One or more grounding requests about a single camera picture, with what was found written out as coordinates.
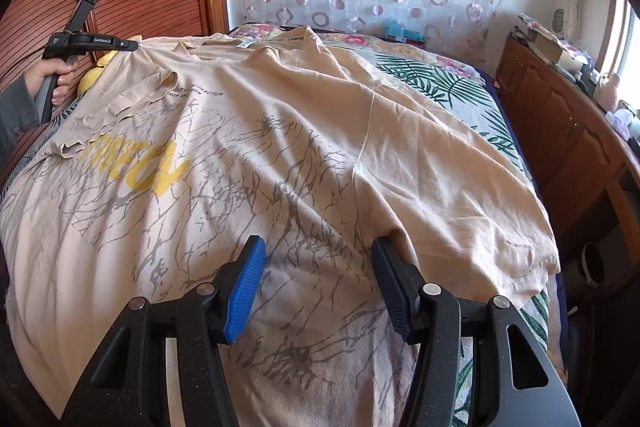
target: shirt sleeve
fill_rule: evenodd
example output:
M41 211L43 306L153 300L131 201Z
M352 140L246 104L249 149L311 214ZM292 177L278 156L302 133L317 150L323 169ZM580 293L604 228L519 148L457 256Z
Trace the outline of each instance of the shirt sleeve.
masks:
M0 169L9 162L18 134L39 124L35 104L20 76L0 92Z

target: blue gripper pad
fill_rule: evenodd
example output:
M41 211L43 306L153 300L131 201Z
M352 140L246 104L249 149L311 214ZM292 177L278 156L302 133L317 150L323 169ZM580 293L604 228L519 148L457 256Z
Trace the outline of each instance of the blue gripper pad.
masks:
M379 237L373 241L371 262L394 331L407 342L412 333L411 301L400 279L404 271L402 261L388 237Z
M223 333L229 344L234 343L246 327L265 263L266 246L264 240L257 235L250 236L234 263L241 266L241 269L228 296L226 324Z

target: screw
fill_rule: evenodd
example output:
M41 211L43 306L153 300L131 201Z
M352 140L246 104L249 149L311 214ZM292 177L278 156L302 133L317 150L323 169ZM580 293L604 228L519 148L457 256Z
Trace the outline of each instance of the screw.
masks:
M502 295L496 295L494 297L494 305L497 308L505 310L509 306L511 306L511 303L509 302L509 299L507 297L503 297Z
M133 297L127 306L129 306L130 310L139 310L145 305L144 297Z
M422 291L427 295L440 295L442 288L434 282L428 282L422 287Z
M207 295L211 295L215 290L216 287L213 286L210 282L204 282L198 285L196 292L198 292L198 295L206 297Z

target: box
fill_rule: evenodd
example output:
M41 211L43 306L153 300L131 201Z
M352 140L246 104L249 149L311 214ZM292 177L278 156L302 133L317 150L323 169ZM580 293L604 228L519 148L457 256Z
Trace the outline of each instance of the box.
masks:
M542 33L535 30L527 31L527 38L540 52L540 55L546 58L552 64L557 64L561 68L575 74L580 71L582 62L577 58L573 58L566 49L564 49L558 40L551 40Z

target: t-shirt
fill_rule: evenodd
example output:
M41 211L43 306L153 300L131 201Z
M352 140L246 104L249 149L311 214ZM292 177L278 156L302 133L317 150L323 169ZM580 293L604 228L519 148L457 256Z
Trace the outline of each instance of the t-shirt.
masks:
M396 425L416 347L370 259L521 306L559 270L546 212L492 145L308 28L239 48L119 53L0 210L12 338L57 415L133 296L180 298L262 236L246 331L222 347L241 425Z

